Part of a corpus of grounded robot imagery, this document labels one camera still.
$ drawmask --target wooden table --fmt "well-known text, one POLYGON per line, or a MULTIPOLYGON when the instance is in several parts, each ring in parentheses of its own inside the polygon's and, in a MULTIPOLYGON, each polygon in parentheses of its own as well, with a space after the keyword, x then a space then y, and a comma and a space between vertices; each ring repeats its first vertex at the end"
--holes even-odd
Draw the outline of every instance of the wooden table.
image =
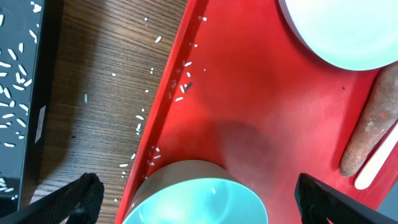
POLYGON ((105 186, 98 223, 114 223, 141 138, 136 115, 149 114, 185 5, 186 0, 65 0, 33 202, 94 172, 105 186), (129 166, 120 168, 123 163, 129 166))

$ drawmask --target black box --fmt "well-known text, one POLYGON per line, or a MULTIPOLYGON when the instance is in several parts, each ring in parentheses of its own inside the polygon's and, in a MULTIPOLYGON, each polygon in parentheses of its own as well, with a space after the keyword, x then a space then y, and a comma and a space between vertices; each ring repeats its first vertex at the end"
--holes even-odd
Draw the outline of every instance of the black box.
POLYGON ((27 206, 37 186, 62 7, 0 0, 0 218, 27 206))

